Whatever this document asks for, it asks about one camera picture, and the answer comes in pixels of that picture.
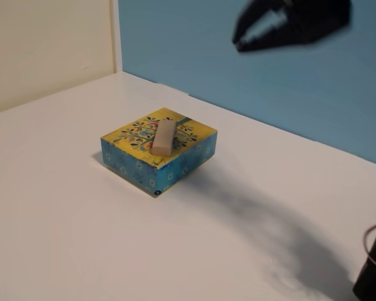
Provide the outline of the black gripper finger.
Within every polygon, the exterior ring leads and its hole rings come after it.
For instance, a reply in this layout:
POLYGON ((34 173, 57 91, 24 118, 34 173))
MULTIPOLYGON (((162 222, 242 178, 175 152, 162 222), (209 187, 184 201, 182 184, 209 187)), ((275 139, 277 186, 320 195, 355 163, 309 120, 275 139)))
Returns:
POLYGON ((247 30, 269 11, 278 11, 284 6, 281 0, 254 0, 238 17, 232 36, 233 43, 239 43, 247 30))
POLYGON ((242 40, 237 43, 239 53, 263 51, 301 43, 301 36, 294 27, 272 28, 261 36, 255 36, 250 40, 242 40))

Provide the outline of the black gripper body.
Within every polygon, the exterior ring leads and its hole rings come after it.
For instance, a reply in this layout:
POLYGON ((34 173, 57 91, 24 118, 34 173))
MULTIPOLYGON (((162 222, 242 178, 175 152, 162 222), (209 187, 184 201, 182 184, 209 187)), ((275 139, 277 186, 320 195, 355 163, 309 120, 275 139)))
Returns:
POLYGON ((309 45, 349 27, 351 1, 283 1, 287 22, 276 30, 279 45, 309 45))

